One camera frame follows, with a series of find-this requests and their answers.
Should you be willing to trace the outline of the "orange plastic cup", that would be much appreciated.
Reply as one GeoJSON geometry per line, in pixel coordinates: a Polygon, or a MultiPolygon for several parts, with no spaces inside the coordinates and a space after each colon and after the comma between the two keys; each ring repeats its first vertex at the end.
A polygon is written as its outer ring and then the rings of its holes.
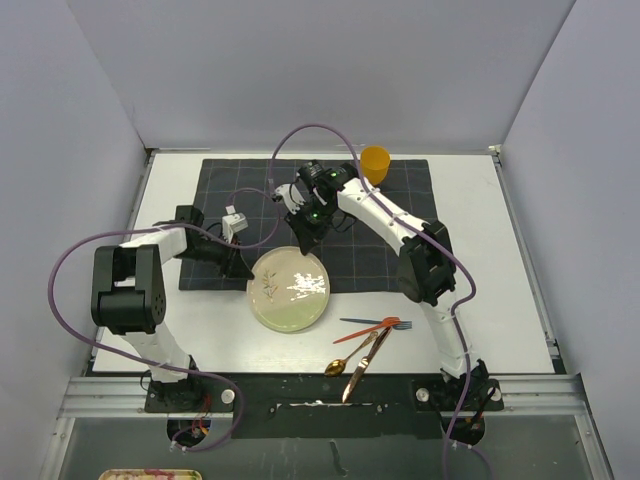
{"type": "Polygon", "coordinates": [[[368,146],[360,155],[364,177],[373,185],[380,185],[388,174],[391,163],[389,152],[382,146],[368,146]]]}

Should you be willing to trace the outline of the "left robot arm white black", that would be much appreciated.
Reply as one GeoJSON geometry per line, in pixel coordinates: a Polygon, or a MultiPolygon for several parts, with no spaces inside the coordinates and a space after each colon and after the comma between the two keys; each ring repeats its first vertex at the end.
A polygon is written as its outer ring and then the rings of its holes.
{"type": "Polygon", "coordinates": [[[205,396],[193,357],[176,341],[165,323],[167,297],[163,265],[186,259],[214,265],[224,278],[254,277],[238,249],[237,234],[248,227],[233,206],[221,219],[214,238],[203,228],[204,214],[192,205],[176,208],[175,218],[154,225],[151,232],[94,254],[91,316],[94,323],[123,338],[151,362],[149,395],[190,411],[205,396]]]}

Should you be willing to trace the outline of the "beige plate with plant motif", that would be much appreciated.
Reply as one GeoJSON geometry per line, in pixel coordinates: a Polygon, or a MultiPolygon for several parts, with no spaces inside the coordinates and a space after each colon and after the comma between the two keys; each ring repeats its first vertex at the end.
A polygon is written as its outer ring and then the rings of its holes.
{"type": "Polygon", "coordinates": [[[246,294],[254,317],[280,333],[295,333],[313,325],[324,313],[330,281],[322,262],[295,246],[275,248],[252,268],[246,294]]]}

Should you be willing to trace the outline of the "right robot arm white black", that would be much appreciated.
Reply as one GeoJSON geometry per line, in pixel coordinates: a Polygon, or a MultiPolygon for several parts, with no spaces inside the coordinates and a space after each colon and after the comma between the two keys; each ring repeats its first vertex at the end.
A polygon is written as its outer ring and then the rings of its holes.
{"type": "Polygon", "coordinates": [[[501,400],[496,381],[474,352],[458,315],[454,257],[449,232],[439,221],[417,218],[386,198],[353,165],[325,168],[312,160],[293,182],[273,187],[272,198],[286,209],[302,254],[318,246],[341,212],[377,234],[397,255],[397,286],[424,312],[438,348],[444,387],[441,398],[471,410],[501,400]]]}

